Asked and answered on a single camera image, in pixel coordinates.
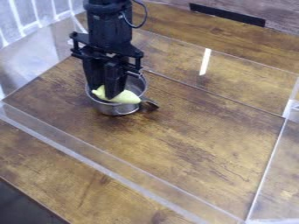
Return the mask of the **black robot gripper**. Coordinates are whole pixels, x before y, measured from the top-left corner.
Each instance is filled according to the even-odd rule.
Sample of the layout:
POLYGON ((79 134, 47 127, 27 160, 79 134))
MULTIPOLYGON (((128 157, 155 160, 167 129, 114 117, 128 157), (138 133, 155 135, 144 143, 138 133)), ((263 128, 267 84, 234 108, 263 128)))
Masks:
POLYGON ((70 34, 74 44, 71 55, 83 60, 88 88, 94 90, 104 84, 108 99, 126 89, 126 70, 138 73, 142 69, 144 53, 131 41, 132 30, 146 22, 134 25, 132 2, 146 7, 140 0, 84 0, 88 32, 70 34))

